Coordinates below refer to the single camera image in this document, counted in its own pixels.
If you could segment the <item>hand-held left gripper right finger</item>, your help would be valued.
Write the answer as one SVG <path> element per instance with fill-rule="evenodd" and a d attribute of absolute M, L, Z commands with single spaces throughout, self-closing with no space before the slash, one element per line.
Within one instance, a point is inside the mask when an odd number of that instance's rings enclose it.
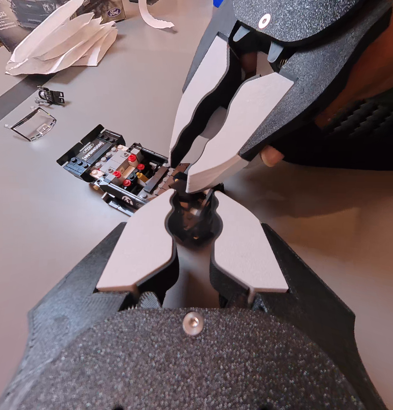
<path fill-rule="evenodd" d="M 230 301 L 239 295 L 253 302 L 259 292 L 286 293 L 288 285 L 260 221 L 220 191 L 212 200 L 215 238 L 210 283 Z"/>

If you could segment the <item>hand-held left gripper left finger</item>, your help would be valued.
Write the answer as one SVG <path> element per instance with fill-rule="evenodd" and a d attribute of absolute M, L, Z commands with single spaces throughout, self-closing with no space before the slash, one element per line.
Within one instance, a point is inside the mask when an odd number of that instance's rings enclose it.
<path fill-rule="evenodd" d="M 179 259 L 167 227 L 172 197 L 166 191 L 129 218 L 97 283 L 97 290 L 154 292 L 160 301 L 179 278 Z"/>

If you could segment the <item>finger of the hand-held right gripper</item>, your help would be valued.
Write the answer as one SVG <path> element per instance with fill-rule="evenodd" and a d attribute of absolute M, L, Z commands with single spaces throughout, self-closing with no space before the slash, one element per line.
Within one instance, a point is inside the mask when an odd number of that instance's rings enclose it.
<path fill-rule="evenodd" d="M 181 162 L 219 107 L 223 95 L 220 84 L 223 80 L 227 82 L 229 66 L 228 44 L 217 36 L 180 100 L 170 144 L 171 167 Z"/>
<path fill-rule="evenodd" d="M 239 151 L 294 82 L 278 73 L 245 81 L 232 99 L 225 122 L 188 172 L 186 192 L 204 191 L 248 165 Z"/>

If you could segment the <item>lego car model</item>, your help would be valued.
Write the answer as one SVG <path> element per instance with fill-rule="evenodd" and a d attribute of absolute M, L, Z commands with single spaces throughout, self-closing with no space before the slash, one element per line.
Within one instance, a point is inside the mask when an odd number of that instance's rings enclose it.
<path fill-rule="evenodd" d="M 174 234 L 187 243 L 204 243 L 214 236 L 211 200 L 223 184 L 199 193 L 186 193 L 189 163 L 168 166 L 168 158 L 139 143 L 127 146 L 122 135 L 97 125 L 57 163 L 103 193 L 111 207 L 132 216 L 169 189 L 174 198 Z"/>

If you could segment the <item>small black lego assembly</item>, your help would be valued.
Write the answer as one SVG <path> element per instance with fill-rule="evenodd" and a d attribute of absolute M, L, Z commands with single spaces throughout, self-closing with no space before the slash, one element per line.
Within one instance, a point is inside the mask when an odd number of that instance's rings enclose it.
<path fill-rule="evenodd" d="M 53 91 L 49 88 L 38 86 L 38 96 L 35 97 L 36 104 L 48 104 L 48 105 L 64 105 L 65 96 L 61 91 Z"/>

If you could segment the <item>clear lego windshield piece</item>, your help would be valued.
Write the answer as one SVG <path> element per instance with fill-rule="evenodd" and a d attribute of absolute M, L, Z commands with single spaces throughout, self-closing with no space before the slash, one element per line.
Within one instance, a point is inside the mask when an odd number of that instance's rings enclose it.
<path fill-rule="evenodd" d="M 13 126 L 5 124 L 5 128 L 16 132 L 28 141 L 35 141 L 49 132 L 57 120 L 41 107 L 31 108 L 34 110 L 23 119 Z"/>

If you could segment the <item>lego set box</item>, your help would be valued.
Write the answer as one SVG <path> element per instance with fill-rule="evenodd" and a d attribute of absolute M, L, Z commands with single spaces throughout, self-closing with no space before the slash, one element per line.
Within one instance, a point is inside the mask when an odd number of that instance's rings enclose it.
<path fill-rule="evenodd" d="M 51 13 L 67 0 L 0 0 L 0 47 L 10 52 Z M 71 19 L 84 13 L 94 13 L 102 23 L 125 20 L 121 0 L 84 0 Z"/>

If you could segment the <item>torn white paper strip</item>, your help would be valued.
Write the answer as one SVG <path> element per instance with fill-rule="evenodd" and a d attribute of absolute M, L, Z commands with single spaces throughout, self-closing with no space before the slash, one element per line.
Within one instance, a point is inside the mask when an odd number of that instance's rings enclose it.
<path fill-rule="evenodd" d="M 142 19 L 150 27 L 156 28 L 156 29 L 167 29 L 167 28 L 174 27 L 174 24 L 170 21 L 164 21 L 164 20 L 154 18 L 148 11 L 146 0 L 139 0 L 138 5 L 139 5 L 139 12 L 141 14 Z"/>

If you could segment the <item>crumpled white paper bag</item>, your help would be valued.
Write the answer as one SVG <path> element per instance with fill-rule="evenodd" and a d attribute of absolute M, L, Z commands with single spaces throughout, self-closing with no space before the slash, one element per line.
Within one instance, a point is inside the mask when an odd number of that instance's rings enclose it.
<path fill-rule="evenodd" d="M 117 37 L 115 22 L 101 24 L 94 13 L 70 16 L 82 5 L 71 0 L 50 14 L 15 48 L 9 75 L 51 74 L 70 66 L 97 66 Z"/>

